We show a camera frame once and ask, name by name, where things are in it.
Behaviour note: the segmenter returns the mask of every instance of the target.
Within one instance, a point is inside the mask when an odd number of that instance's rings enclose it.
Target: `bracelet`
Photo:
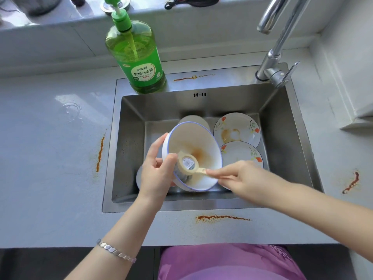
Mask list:
[[[107,243],[104,243],[103,241],[101,241],[101,239],[98,239],[96,243],[101,248],[107,250],[108,252],[111,252],[112,254],[114,254],[114,255],[122,258],[122,259],[128,260],[128,261],[130,261],[132,263],[136,262],[136,258],[131,258],[128,255],[125,255],[124,253],[120,252],[119,250],[116,250],[115,248],[113,248],[112,246],[108,245]]]

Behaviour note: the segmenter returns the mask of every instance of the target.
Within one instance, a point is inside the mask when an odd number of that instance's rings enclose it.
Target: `dish soap bottle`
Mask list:
[[[114,26],[106,35],[106,47],[126,74],[132,88],[146,94],[158,91],[165,82],[154,33],[149,25],[139,20],[131,21],[124,9],[118,8],[120,0],[105,0],[111,4]]]

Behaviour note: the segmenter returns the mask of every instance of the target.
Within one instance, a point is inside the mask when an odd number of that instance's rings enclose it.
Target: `faucet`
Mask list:
[[[289,0],[272,0],[264,12],[257,30],[263,34],[269,34],[288,2]],[[260,65],[259,70],[255,74],[258,80],[269,80],[275,86],[275,88],[281,88],[289,81],[288,78],[295,71],[299,62],[296,62],[286,74],[277,67],[277,64],[281,60],[282,48],[285,41],[291,35],[294,27],[296,26],[309,2],[310,0],[297,1],[293,12],[291,13],[291,16],[282,30],[275,46],[268,51],[262,64]]]

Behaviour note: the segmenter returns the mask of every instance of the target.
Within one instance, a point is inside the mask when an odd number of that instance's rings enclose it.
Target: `kitchen sink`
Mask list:
[[[102,211],[128,209],[139,192],[136,173],[150,145],[187,115],[203,117],[211,131],[227,113],[250,115],[261,129],[257,149],[264,168],[322,190],[292,82],[274,89],[255,78],[258,68],[168,74],[163,91],[145,95],[135,93],[127,79],[118,80]],[[280,68],[288,70],[286,64]],[[216,184],[203,193],[171,187],[161,211],[249,207],[255,206]]]

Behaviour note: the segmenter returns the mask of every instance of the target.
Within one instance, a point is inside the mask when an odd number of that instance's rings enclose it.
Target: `forearm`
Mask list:
[[[160,205],[136,199],[102,241],[134,258],[137,256]],[[132,263],[96,246],[66,280],[125,279]]]
[[[320,230],[373,262],[373,210],[291,183],[277,193],[272,208]]]

